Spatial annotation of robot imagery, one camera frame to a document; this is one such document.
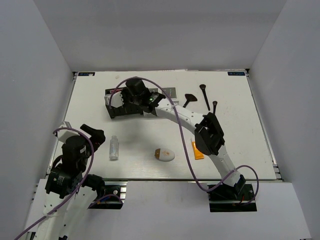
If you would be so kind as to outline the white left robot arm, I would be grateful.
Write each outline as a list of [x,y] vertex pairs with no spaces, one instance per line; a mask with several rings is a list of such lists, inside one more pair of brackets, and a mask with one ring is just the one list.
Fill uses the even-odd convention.
[[47,178],[44,219],[36,240],[68,239],[89,205],[106,193],[102,177],[89,173],[95,152],[106,140],[104,131],[86,124],[76,130],[65,123],[53,134],[62,143],[62,154],[53,161]]

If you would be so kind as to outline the white egg-shaped sunscreen bottle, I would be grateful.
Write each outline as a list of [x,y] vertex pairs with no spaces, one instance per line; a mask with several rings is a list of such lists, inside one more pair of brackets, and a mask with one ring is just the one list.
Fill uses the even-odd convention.
[[154,157],[161,162],[170,162],[175,159],[175,153],[168,148],[158,148],[154,152]]

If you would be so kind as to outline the black fan makeup brush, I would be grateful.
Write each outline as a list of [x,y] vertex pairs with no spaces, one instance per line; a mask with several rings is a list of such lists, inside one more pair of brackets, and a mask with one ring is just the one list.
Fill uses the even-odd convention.
[[191,93],[186,93],[186,94],[184,95],[184,97],[185,97],[186,101],[185,101],[184,105],[182,106],[183,108],[186,108],[187,105],[188,105],[190,102],[197,102],[197,101],[198,101],[197,97],[194,96],[194,95],[191,94]]

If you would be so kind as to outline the black small makeup brush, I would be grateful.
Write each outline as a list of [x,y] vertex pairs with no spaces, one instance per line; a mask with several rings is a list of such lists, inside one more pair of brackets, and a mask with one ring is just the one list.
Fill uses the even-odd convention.
[[218,102],[216,101],[216,100],[214,100],[213,102],[212,102],[212,105],[213,105],[213,114],[216,114],[216,109],[217,109],[217,105],[218,105]]

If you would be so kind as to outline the white slotted organizer box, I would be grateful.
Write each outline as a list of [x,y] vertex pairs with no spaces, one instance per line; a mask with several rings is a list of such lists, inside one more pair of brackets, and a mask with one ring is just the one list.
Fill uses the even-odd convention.
[[179,99],[177,97],[177,90],[175,87],[164,87],[163,90],[159,89],[158,87],[149,88],[150,92],[157,92],[162,95],[167,94],[174,104],[179,104]]

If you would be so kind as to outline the orange sunscreen tube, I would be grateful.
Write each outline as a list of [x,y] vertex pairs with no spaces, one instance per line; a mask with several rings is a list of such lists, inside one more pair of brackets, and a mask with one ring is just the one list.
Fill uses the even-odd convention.
[[191,142],[192,144],[192,149],[193,149],[193,153],[194,153],[194,159],[195,160],[202,160],[204,159],[204,154],[202,152],[200,152],[197,147],[196,147],[196,142],[195,141],[192,141]]

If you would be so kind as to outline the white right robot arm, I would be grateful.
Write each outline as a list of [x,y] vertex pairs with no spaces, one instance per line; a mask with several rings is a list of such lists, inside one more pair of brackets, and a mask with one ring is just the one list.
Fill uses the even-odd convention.
[[210,158],[221,176],[221,182],[206,192],[219,190],[232,200],[242,196],[246,179],[227,152],[224,132],[216,115],[212,112],[200,114],[174,104],[167,93],[151,92],[145,82],[147,79],[140,77],[123,81],[129,92],[129,101],[144,112],[170,120],[178,124],[180,130],[186,129],[194,135],[196,148]]

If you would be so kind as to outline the black round makeup brush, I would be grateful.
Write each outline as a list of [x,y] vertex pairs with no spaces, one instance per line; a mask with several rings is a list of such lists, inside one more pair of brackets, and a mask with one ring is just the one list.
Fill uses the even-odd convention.
[[206,93],[206,85],[205,84],[200,84],[199,88],[202,91],[202,94],[203,94],[207,109],[208,109],[208,111],[210,111],[211,109],[210,109],[210,104],[209,104],[209,100],[208,100],[207,93]]

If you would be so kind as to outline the clear plastic bottle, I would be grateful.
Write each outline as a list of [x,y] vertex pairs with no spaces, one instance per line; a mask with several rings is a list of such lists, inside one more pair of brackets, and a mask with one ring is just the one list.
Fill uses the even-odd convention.
[[109,159],[116,161],[119,158],[119,140],[116,135],[113,135],[109,142]]

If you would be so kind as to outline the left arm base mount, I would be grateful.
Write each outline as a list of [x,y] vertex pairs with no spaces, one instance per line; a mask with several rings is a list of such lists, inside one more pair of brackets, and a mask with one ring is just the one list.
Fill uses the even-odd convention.
[[127,181],[110,181],[104,179],[104,190],[90,204],[89,209],[120,210],[125,202]]

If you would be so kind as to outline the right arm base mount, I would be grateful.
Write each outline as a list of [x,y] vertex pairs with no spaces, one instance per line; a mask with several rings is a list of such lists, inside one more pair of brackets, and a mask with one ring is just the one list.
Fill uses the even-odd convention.
[[257,211],[256,202],[255,200],[252,200],[254,197],[252,184],[246,183],[238,195],[234,195],[232,191],[225,191],[226,189],[227,186],[222,184],[215,190],[208,193],[209,209],[211,213]]

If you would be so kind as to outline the black slotted organizer box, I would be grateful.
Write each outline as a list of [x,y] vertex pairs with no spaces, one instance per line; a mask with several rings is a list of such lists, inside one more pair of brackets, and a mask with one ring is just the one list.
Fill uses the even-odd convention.
[[118,108],[111,107],[111,106],[108,106],[108,107],[106,106],[106,109],[107,109],[111,119],[114,119],[115,117],[120,117],[120,116],[143,115],[144,114],[143,111],[139,111],[138,109],[133,109],[131,107],[125,108],[124,106],[121,106],[121,107],[118,107]]

